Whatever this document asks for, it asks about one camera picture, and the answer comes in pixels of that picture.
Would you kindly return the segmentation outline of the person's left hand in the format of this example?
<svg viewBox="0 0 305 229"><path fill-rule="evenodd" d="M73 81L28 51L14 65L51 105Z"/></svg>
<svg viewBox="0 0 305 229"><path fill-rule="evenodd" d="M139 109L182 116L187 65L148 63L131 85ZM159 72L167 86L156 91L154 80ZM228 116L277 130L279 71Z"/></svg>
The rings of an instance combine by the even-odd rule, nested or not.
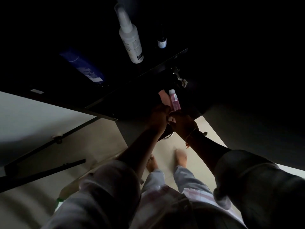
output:
<svg viewBox="0 0 305 229"><path fill-rule="evenodd" d="M168 123L168 117L157 112L157 106L153 108L146 128L152 130L159 137L165 132Z"/></svg>

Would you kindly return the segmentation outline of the person's right hand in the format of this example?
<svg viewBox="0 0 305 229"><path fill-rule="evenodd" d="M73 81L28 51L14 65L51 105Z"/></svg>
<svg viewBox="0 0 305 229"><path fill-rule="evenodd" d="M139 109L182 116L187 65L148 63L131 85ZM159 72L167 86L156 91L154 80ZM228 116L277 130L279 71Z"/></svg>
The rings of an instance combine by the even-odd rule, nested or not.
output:
<svg viewBox="0 0 305 229"><path fill-rule="evenodd" d="M186 113L184 122L169 122L169 125L185 142L193 132L199 131L196 122Z"/></svg>

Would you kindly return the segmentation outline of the peach pink tube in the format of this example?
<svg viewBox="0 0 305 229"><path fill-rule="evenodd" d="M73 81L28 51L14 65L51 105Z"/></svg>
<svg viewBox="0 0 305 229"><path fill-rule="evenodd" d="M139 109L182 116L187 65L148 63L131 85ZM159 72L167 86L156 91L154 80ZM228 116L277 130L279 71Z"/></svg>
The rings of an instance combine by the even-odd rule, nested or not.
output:
<svg viewBox="0 0 305 229"><path fill-rule="evenodd" d="M172 102L170 96L165 92L165 90L161 90L158 92L161 101L164 105L169 106L171 110L173 110Z"/></svg>

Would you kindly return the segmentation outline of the pink tube with white cap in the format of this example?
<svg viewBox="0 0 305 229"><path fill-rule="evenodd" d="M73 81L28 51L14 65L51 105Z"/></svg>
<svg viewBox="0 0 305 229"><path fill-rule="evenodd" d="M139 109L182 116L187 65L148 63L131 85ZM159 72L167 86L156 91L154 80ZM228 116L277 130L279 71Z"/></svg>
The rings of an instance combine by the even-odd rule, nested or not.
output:
<svg viewBox="0 0 305 229"><path fill-rule="evenodd" d="M169 90L170 101L173 107L173 111L181 110L181 106L177 97L177 94L174 89Z"/></svg>

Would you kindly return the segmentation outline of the person's right forearm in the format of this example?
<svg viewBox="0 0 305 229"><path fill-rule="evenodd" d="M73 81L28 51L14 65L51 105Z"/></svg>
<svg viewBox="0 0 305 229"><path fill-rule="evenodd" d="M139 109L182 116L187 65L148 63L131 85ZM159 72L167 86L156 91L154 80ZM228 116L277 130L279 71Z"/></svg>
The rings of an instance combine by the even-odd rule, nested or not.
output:
<svg viewBox="0 0 305 229"><path fill-rule="evenodd" d="M215 167L220 158L231 151L231 149L207 138L200 131L190 135L187 139L187 145L197 153L213 175L215 175Z"/></svg>

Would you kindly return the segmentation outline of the person's left forearm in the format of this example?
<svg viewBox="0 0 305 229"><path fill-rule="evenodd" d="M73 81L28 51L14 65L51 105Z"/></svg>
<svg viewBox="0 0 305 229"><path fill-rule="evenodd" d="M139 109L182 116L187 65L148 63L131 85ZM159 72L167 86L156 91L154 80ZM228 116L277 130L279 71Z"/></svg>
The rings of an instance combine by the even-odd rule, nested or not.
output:
<svg viewBox="0 0 305 229"><path fill-rule="evenodd" d="M142 179L146 164L165 129L166 127L148 127L118 156L117 160L124 162L134 170L139 179Z"/></svg>

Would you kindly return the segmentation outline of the metal cabinet hinge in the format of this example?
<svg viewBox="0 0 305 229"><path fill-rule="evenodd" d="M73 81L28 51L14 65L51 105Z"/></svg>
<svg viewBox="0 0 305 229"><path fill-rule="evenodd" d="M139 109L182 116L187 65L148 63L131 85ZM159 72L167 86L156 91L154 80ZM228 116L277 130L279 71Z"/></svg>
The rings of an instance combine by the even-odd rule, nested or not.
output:
<svg viewBox="0 0 305 229"><path fill-rule="evenodd" d="M176 66L171 68L172 69L172 72L173 74L177 77L177 80L181 82L181 86L183 88L186 88L187 84L188 84L188 81L185 79L185 78L182 78L179 74L180 72L180 69L178 69Z"/></svg>

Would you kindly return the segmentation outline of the dark cabinet shelf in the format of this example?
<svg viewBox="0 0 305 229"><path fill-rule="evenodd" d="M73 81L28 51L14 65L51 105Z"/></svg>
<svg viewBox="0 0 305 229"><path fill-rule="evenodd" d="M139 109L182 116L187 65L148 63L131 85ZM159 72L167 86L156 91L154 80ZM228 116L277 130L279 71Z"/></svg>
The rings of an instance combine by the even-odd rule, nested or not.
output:
<svg viewBox="0 0 305 229"><path fill-rule="evenodd" d="M59 52L72 47L92 61L105 82L96 84L75 69ZM192 98L188 46L144 47L144 60L134 64L123 47L101 49L62 46L55 49L6 51L0 54L0 91L111 120L146 117L161 102L158 92L175 89L182 110L194 119L202 115ZM188 81L186 88L173 67Z"/></svg>

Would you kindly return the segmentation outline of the person's right foot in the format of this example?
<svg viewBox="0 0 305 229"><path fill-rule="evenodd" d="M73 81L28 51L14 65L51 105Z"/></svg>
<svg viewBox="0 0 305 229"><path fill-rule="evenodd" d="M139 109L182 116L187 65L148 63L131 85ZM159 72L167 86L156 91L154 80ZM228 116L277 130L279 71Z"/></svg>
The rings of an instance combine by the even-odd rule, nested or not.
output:
<svg viewBox="0 0 305 229"><path fill-rule="evenodd" d="M187 154L184 150L176 149L174 151L175 154L175 164L176 166L181 166L186 168L187 166Z"/></svg>

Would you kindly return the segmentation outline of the person's foot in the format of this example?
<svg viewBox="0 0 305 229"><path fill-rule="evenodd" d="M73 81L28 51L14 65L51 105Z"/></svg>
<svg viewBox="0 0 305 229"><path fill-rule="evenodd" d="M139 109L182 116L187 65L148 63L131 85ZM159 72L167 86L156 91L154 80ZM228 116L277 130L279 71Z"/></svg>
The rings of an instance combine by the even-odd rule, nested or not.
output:
<svg viewBox="0 0 305 229"><path fill-rule="evenodd" d="M181 166L186 168L187 166L187 154L184 150L176 149L174 151L175 154L175 164L176 166Z"/></svg>
<svg viewBox="0 0 305 229"><path fill-rule="evenodd" d="M146 164L146 169L149 173L152 173L154 172L155 170L159 169L158 168L158 164L157 164L157 161L154 157L153 154L151 154L151 156L149 157L148 161L147 161L147 164Z"/></svg>

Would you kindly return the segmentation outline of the person's left foot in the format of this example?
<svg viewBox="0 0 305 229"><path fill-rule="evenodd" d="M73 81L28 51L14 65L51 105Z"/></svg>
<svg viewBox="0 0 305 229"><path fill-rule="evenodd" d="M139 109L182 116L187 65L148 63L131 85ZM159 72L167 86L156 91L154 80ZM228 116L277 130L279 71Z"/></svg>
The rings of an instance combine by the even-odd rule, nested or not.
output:
<svg viewBox="0 0 305 229"><path fill-rule="evenodd" d="M157 161L154 157L153 154L151 154L151 156L149 157L148 161L147 161L147 164L146 164L146 169L149 173L152 173L154 172L155 170L159 169L158 168L158 164L157 164Z"/></svg>

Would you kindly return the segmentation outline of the light grey trousers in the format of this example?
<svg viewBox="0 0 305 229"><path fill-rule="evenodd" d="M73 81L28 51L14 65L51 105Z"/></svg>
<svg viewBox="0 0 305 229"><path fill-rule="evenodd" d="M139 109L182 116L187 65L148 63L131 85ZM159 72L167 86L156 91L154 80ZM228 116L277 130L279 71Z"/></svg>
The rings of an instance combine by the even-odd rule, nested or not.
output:
<svg viewBox="0 0 305 229"><path fill-rule="evenodd" d="M176 166L174 169L173 178L180 193L182 193L184 189L189 188L205 191L212 194L207 185L205 185L202 181L196 179L189 169L180 165ZM150 171L150 174L147 176L146 181L144 182L142 193L149 189L164 185L166 185L166 183L163 171L158 168L153 168L152 171Z"/></svg>

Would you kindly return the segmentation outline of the small dark bottle white label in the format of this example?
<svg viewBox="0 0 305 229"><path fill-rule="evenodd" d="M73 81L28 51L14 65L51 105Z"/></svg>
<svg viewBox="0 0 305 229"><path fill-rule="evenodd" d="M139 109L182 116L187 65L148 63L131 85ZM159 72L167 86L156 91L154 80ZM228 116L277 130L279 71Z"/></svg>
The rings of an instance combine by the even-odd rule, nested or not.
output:
<svg viewBox="0 0 305 229"><path fill-rule="evenodd" d="M159 24L157 29L157 45L160 49L164 49L167 46L167 35L164 24Z"/></svg>

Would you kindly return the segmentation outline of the white spray bottle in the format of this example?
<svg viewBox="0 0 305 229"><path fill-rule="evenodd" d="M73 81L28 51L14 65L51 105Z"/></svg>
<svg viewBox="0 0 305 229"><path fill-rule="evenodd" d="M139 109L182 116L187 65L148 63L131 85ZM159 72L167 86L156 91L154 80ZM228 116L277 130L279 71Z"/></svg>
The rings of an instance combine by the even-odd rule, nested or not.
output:
<svg viewBox="0 0 305 229"><path fill-rule="evenodd" d="M129 15L122 4L117 3L114 9L120 24L119 35L121 40L131 61L135 64L139 64L143 61L144 55L137 27L132 24Z"/></svg>

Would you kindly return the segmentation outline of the pale checked shirt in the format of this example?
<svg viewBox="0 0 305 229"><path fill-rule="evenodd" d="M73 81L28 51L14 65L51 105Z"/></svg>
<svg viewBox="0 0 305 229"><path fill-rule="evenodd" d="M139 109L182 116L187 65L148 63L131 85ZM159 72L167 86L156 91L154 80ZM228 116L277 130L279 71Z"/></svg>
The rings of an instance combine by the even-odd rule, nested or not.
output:
<svg viewBox="0 0 305 229"><path fill-rule="evenodd" d="M137 181L109 162L41 229L305 229L305 179L245 150L217 162L213 194L167 185L141 194Z"/></svg>

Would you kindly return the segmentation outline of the blue bottle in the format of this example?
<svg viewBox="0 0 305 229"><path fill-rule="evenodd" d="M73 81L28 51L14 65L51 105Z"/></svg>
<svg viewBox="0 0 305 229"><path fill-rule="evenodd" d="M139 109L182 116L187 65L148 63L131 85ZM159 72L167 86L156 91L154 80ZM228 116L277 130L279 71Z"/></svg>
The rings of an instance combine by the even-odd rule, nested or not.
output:
<svg viewBox="0 0 305 229"><path fill-rule="evenodd" d="M78 50L68 47L59 52L59 55L92 82L96 84L102 84L105 82L105 77L101 70Z"/></svg>

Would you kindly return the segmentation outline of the white cabinet door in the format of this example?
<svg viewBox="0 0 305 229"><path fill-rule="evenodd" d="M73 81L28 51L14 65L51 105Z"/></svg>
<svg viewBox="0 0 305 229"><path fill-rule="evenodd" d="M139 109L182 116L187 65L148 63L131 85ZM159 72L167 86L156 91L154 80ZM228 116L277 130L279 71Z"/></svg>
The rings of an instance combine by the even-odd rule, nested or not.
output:
<svg viewBox="0 0 305 229"><path fill-rule="evenodd" d="M94 118L0 91L0 177L7 164Z"/></svg>

